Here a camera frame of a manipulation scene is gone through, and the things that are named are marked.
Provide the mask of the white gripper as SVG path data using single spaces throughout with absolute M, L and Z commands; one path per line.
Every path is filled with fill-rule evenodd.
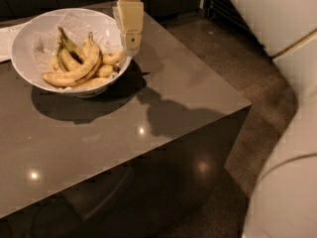
M 144 3 L 141 0 L 119 0 L 113 16 L 120 31 L 121 44 L 127 57 L 140 51 L 144 23 Z

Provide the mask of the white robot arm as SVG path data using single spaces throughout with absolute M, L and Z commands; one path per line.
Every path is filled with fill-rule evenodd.
M 285 129 L 252 191 L 242 233 L 220 223 L 185 238 L 317 238 L 317 0 L 228 0 L 282 75 Z

